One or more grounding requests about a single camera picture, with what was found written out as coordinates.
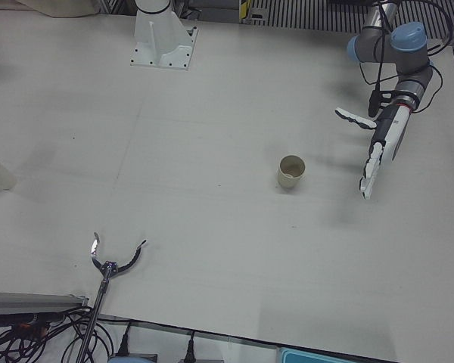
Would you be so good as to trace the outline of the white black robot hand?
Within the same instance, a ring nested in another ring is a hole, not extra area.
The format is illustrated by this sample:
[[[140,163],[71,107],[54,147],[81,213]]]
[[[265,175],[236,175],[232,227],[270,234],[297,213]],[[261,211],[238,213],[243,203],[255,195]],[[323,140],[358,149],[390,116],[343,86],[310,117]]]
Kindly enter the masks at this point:
[[[390,104],[376,119],[366,119],[337,107],[335,114],[361,129],[373,131],[368,158],[359,182],[359,191],[369,199],[381,167],[393,162],[403,141],[412,110],[403,104]]]

